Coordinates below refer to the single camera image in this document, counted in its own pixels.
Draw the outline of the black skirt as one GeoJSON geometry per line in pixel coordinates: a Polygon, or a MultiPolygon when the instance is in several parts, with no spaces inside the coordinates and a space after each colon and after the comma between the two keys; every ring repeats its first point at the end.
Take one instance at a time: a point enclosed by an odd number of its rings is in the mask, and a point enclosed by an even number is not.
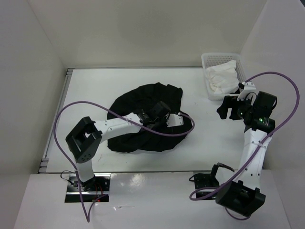
{"type": "MultiPolygon", "coordinates": [[[[164,102],[172,113],[181,111],[182,88],[164,85],[161,83],[146,84],[118,97],[111,105],[110,110],[120,116],[134,111],[151,110],[158,102],[164,102]]],[[[111,151],[131,153],[136,150],[162,152],[174,149],[186,135],[167,137],[141,130],[135,134],[121,135],[108,140],[107,147],[111,151]]]]}

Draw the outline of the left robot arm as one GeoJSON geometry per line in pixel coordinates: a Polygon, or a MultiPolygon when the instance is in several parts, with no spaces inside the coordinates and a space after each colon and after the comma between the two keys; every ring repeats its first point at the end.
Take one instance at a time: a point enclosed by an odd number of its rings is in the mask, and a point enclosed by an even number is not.
{"type": "Polygon", "coordinates": [[[182,126],[182,117],[170,112],[170,108],[165,103],[158,102],[149,111],[136,110],[123,116],[122,119],[95,122],[88,116],[82,118],[65,139],[76,162],[79,187],[88,191],[96,185],[92,158],[100,143],[125,134],[138,133],[143,126],[154,131],[158,127],[182,126]]]}

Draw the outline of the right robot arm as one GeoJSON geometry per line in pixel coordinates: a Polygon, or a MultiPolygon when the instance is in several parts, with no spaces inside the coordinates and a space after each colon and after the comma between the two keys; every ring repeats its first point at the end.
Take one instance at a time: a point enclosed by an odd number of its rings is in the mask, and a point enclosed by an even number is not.
{"type": "Polygon", "coordinates": [[[237,171],[217,163],[209,175],[209,183],[213,187],[225,185],[217,192],[216,203],[244,219],[265,202],[266,196],[260,190],[260,175],[267,147],[272,140],[269,134],[275,129],[275,121],[270,115],[276,105],[276,96],[259,92],[255,99],[227,95],[217,109],[221,119],[226,119],[230,110],[231,120],[243,120],[244,149],[237,171]]]}

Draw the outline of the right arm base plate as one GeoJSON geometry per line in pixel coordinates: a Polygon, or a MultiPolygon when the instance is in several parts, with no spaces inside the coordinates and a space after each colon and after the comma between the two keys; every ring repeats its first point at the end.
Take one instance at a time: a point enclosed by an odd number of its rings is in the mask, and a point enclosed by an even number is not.
{"type": "MultiPolygon", "coordinates": [[[[190,178],[190,182],[194,183],[195,189],[203,188],[203,187],[219,187],[219,182],[215,177],[211,174],[207,173],[194,173],[190,178]]],[[[213,189],[205,189],[197,192],[195,194],[196,198],[201,198],[209,193],[211,193],[213,189]]]]}

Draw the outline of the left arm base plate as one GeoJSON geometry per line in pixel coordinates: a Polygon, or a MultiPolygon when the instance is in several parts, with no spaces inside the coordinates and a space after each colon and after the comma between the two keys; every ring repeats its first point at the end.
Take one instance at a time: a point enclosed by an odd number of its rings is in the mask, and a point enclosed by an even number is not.
{"type": "MultiPolygon", "coordinates": [[[[76,175],[69,174],[69,177],[64,179],[68,180],[65,203],[80,203],[81,199],[76,175]]],[[[91,203],[95,200],[97,202],[109,202],[110,181],[110,174],[96,173],[95,183],[88,188],[81,188],[83,202],[91,203]]]]}

